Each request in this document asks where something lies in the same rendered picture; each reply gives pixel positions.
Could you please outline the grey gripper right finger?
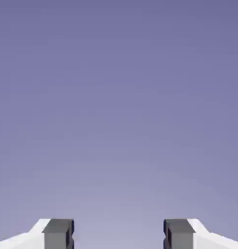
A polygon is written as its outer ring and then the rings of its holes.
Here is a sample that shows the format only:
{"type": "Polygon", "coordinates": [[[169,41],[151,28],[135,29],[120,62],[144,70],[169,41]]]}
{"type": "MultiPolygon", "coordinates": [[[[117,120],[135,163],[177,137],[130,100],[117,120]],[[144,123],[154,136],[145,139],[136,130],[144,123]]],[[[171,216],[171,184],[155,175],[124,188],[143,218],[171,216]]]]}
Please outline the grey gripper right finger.
{"type": "Polygon", "coordinates": [[[238,249],[238,241],[209,232],[197,218],[164,219],[163,249],[238,249]]]}

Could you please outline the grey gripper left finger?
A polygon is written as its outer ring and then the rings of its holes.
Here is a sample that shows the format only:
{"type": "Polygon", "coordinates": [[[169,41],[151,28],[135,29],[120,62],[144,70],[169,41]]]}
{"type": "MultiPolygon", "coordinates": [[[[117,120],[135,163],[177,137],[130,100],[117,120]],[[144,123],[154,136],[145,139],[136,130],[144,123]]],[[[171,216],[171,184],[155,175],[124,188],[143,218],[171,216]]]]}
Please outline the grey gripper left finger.
{"type": "Polygon", "coordinates": [[[0,249],[74,249],[74,220],[41,218],[24,233],[0,241],[0,249]]]}

